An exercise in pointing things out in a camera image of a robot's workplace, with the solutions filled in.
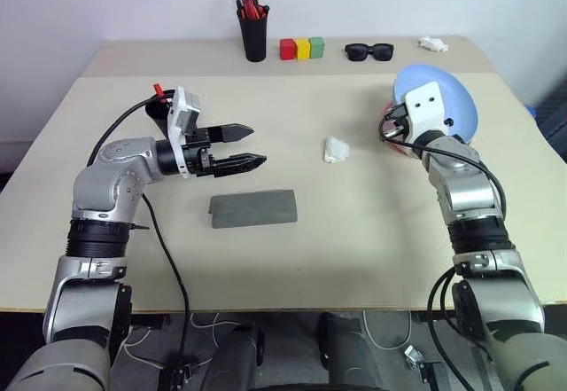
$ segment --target black cable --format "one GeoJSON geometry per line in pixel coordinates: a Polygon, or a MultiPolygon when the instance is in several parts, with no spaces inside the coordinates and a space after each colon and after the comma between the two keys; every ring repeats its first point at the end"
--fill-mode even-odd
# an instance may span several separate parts
{"type": "Polygon", "coordinates": [[[484,172],[486,174],[486,176],[488,177],[488,179],[493,182],[494,187],[496,187],[496,191],[498,192],[498,196],[500,198],[502,218],[504,220],[506,219],[506,212],[508,210],[508,206],[507,206],[507,203],[506,203],[506,194],[504,193],[504,188],[502,187],[502,184],[500,184],[500,181],[498,181],[498,178],[496,178],[496,176],[490,171],[490,169],[488,169],[486,167],[486,165],[484,163],[475,162],[474,160],[471,160],[469,158],[465,158],[464,156],[461,156],[460,154],[448,152],[446,150],[435,149],[433,147],[427,147],[425,145],[416,145],[415,143],[406,143],[405,141],[399,141],[399,140],[396,140],[395,138],[387,137],[386,134],[384,133],[385,122],[386,122],[386,118],[384,116],[382,118],[382,120],[380,121],[380,124],[378,125],[378,134],[380,135],[380,138],[382,140],[387,141],[388,143],[392,143],[393,145],[403,145],[404,147],[409,147],[409,148],[412,148],[412,149],[421,150],[423,152],[443,154],[445,156],[449,156],[450,158],[460,160],[461,162],[468,163],[469,165],[471,165],[471,166],[473,166],[477,169],[480,169],[482,172],[484,172]]]}
{"type": "Polygon", "coordinates": [[[177,284],[179,285],[179,289],[183,295],[183,331],[181,335],[181,341],[179,342],[179,352],[177,353],[177,367],[182,367],[183,363],[183,354],[185,352],[185,341],[187,340],[187,331],[189,329],[189,316],[190,316],[190,308],[189,308],[189,295],[187,294],[187,289],[185,288],[185,284],[183,283],[183,279],[181,274],[179,274],[179,270],[175,265],[175,261],[169,250],[167,249],[166,242],[161,235],[161,231],[159,230],[158,226],[158,219],[156,218],[156,214],[153,210],[153,206],[150,203],[148,197],[142,193],[142,199],[144,200],[148,210],[150,211],[151,222],[153,223],[153,227],[156,230],[156,234],[158,235],[159,243],[161,244],[161,248],[163,249],[164,254],[166,255],[167,260],[169,261],[169,265],[171,266],[171,270],[174,272],[175,279],[177,280],[177,284]]]}
{"type": "Polygon", "coordinates": [[[441,345],[441,342],[439,341],[439,337],[437,336],[437,332],[435,331],[435,326],[433,325],[433,301],[435,300],[435,295],[437,294],[437,290],[441,286],[443,280],[446,280],[448,277],[452,277],[452,274],[454,274],[454,267],[451,267],[449,270],[443,273],[443,275],[440,278],[437,279],[437,282],[435,282],[435,285],[433,285],[433,288],[429,293],[429,299],[427,300],[427,325],[429,326],[429,332],[431,333],[431,338],[433,339],[435,348],[441,355],[441,358],[443,358],[449,369],[451,369],[455,377],[459,380],[459,382],[461,382],[464,388],[467,391],[474,391],[474,388],[461,375],[459,370],[454,365],[453,361],[447,355],[447,352],[445,351],[445,349],[441,345]]]}
{"type": "MultiPolygon", "coordinates": [[[[148,103],[151,103],[152,101],[160,100],[162,98],[172,97],[173,94],[174,94],[173,90],[164,91],[163,96],[154,95],[154,96],[147,98],[146,100],[141,101],[140,103],[130,107],[126,112],[124,112],[105,131],[103,136],[101,136],[98,139],[97,144],[93,148],[93,150],[92,150],[92,152],[89,156],[89,160],[87,161],[87,167],[89,167],[90,165],[93,164],[93,162],[97,158],[98,152],[102,148],[106,139],[133,112],[140,109],[141,107],[146,106],[148,103]]],[[[179,270],[177,269],[177,266],[175,265],[175,261],[174,261],[173,257],[171,256],[171,254],[169,253],[169,250],[167,249],[166,242],[163,239],[163,236],[161,235],[161,231],[159,230],[159,225],[158,225],[158,219],[156,218],[156,214],[155,214],[155,211],[153,210],[153,206],[151,205],[151,202],[147,198],[147,196],[143,193],[142,193],[142,199],[144,200],[146,206],[148,207],[148,210],[150,211],[151,222],[153,223],[153,227],[156,231],[156,234],[158,235],[159,243],[161,244],[161,248],[163,249],[163,252],[166,255],[167,261],[169,262],[169,265],[171,266],[171,270],[174,272],[175,279],[177,280],[177,284],[179,285],[179,289],[181,290],[181,293],[182,293],[182,296],[183,296],[183,313],[184,313],[183,314],[183,331],[182,331],[181,341],[179,342],[179,351],[177,353],[177,366],[176,366],[176,367],[182,367],[184,365],[183,354],[185,352],[184,351],[185,350],[185,341],[187,340],[187,331],[189,330],[189,317],[190,317],[189,295],[187,294],[187,289],[185,288],[185,284],[183,283],[183,279],[182,279],[181,275],[179,274],[179,270]]]]}
{"type": "Polygon", "coordinates": [[[455,323],[453,323],[453,320],[451,320],[449,318],[449,315],[447,314],[447,309],[445,307],[445,296],[447,295],[447,288],[449,287],[449,284],[451,283],[451,279],[453,278],[453,276],[454,276],[454,269],[453,269],[453,272],[449,276],[447,276],[447,278],[445,279],[445,283],[443,284],[443,287],[441,287],[441,295],[439,297],[440,298],[439,306],[440,306],[440,309],[441,309],[441,316],[443,316],[443,318],[445,318],[445,320],[447,321],[447,323],[449,324],[451,329],[453,329],[455,332],[457,332],[457,334],[461,335],[465,340],[467,340],[471,344],[474,344],[475,346],[477,346],[478,349],[483,351],[485,353],[486,357],[488,358],[488,360],[492,360],[492,358],[490,357],[490,354],[488,353],[488,350],[485,348],[485,346],[480,344],[479,342],[476,342],[471,337],[465,335],[457,327],[457,325],[455,323]]]}

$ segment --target black sunglasses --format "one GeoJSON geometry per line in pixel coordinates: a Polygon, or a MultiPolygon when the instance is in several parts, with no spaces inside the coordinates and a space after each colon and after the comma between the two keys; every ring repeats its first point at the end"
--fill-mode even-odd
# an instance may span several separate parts
{"type": "Polygon", "coordinates": [[[351,61],[363,61],[369,54],[380,61],[388,61],[393,56],[393,45],[390,43],[375,43],[370,46],[365,43],[349,43],[345,45],[345,53],[351,61]]]}

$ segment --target colored block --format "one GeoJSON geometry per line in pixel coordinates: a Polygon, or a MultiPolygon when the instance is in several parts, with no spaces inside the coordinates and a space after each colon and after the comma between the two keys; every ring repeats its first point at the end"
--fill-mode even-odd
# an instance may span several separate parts
{"type": "Polygon", "coordinates": [[[309,52],[311,46],[307,38],[296,38],[295,40],[295,58],[297,60],[309,59],[309,52]]]}
{"type": "Polygon", "coordinates": [[[295,59],[295,42],[290,39],[280,39],[280,59],[293,60],[295,59]]]}
{"type": "Polygon", "coordinates": [[[322,52],[325,50],[325,42],[320,36],[315,36],[309,38],[309,44],[311,45],[311,53],[309,57],[311,59],[320,59],[322,57],[322,52]]]}

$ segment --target green block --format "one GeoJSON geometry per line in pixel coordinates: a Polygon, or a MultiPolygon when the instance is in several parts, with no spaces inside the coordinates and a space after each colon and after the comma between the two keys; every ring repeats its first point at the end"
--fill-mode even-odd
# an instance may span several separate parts
{"type": "Polygon", "coordinates": [[[320,59],[322,57],[322,52],[325,50],[325,42],[320,36],[314,38],[309,38],[309,44],[311,44],[311,52],[309,58],[320,59]]]}

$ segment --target yellow block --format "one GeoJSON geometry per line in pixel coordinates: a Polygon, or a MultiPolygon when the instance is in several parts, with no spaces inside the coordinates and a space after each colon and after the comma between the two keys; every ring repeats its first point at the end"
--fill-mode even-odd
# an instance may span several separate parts
{"type": "Polygon", "coordinates": [[[295,58],[297,60],[308,60],[311,44],[307,38],[297,38],[295,41],[295,58]]]}

